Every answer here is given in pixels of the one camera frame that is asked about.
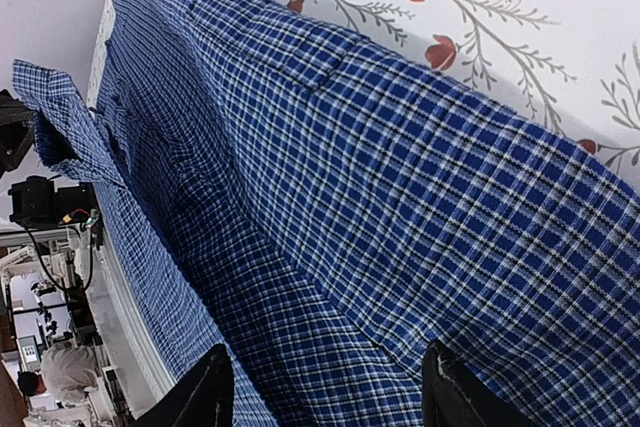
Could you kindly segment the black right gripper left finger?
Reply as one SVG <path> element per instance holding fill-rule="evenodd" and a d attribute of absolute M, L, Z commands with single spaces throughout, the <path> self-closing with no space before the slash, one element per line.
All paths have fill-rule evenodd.
<path fill-rule="evenodd" d="M 223 344 L 212 346 L 134 427 L 232 426 L 235 382 Z"/>

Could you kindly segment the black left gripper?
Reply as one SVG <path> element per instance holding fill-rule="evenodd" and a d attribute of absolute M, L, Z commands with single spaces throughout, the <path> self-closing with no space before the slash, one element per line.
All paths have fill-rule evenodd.
<path fill-rule="evenodd" d="M 8 90 L 1 91 L 1 166 L 0 176 L 16 170 L 34 142 L 34 112 Z"/>

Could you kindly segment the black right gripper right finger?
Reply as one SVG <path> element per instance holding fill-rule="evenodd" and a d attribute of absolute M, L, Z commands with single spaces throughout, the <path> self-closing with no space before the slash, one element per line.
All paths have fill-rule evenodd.
<path fill-rule="evenodd" d="M 429 343 L 422 360 L 421 396 L 425 426 L 533 426 L 439 340 Z"/>

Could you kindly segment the blue checkered button shirt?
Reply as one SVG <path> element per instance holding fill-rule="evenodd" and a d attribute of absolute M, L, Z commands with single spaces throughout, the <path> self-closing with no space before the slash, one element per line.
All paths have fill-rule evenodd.
<path fill-rule="evenodd" d="M 42 161 L 129 193 L 282 423 L 639 422 L 639 198 L 579 145 L 270 0 L 112 0 Z"/>

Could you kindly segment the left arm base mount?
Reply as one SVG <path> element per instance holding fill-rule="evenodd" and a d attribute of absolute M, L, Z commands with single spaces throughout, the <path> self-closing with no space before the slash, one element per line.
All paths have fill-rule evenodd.
<path fill-rule="evenodd" d="M 30 176 L 11 185 L 9 221 L 15 227 L 1 232 L 2 247 L 67 240 L 69 234 L 79 234 L 80 225 L 98 212 L 90 183 L 57 187 L 55 179 Z"/>

